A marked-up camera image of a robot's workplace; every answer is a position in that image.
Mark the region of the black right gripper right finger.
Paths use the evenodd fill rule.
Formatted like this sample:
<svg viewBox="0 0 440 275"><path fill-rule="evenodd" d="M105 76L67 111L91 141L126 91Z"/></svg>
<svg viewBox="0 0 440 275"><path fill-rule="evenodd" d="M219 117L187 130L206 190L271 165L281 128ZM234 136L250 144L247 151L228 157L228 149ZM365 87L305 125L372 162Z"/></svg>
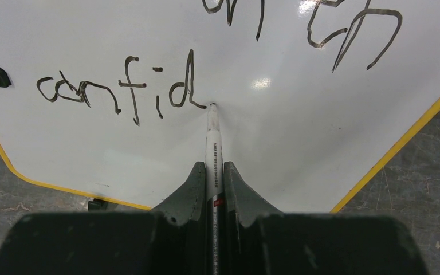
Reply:
<svg viewBox="0 0 440 275"><path fill-rule="evenodd" d="M284 213L224 164L229 274L427 274L409 229L386 215Z"/></svg>

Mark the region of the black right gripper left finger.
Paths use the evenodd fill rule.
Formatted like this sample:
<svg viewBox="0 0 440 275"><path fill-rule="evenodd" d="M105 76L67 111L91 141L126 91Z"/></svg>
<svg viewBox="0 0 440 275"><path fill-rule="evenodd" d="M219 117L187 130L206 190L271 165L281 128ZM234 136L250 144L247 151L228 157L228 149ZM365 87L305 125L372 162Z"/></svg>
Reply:
<svg viewBox="0 0 440 275"><path fill-rule="evenodd" d="M150 211L35 213L0 247L0 274L203 274L205 164Z"/></svg>

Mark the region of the black whiteboard marker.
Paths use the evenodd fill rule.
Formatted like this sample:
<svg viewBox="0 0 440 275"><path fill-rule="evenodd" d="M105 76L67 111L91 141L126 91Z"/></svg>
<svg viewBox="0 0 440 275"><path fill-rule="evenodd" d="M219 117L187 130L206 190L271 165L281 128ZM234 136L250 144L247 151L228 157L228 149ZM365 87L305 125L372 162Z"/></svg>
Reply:
<svg viewBox="0 0 440 275"><path fill-rule="evenodd" d="M222 274L225 235L223 157L219 114L209 106L206 133L206 274Z"/></svg>

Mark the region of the orange framed whiteboard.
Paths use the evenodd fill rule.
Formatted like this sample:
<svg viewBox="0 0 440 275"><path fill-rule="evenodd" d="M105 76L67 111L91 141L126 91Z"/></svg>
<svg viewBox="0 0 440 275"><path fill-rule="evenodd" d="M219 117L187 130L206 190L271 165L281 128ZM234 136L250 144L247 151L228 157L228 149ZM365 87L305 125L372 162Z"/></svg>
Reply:
<svg viewBox="0 0 440 275"><path fill-rule="evenodd" d="M344 204L440 101L440 1L0 1L0 153L158 205L223 158L283 211Z"/></svg>

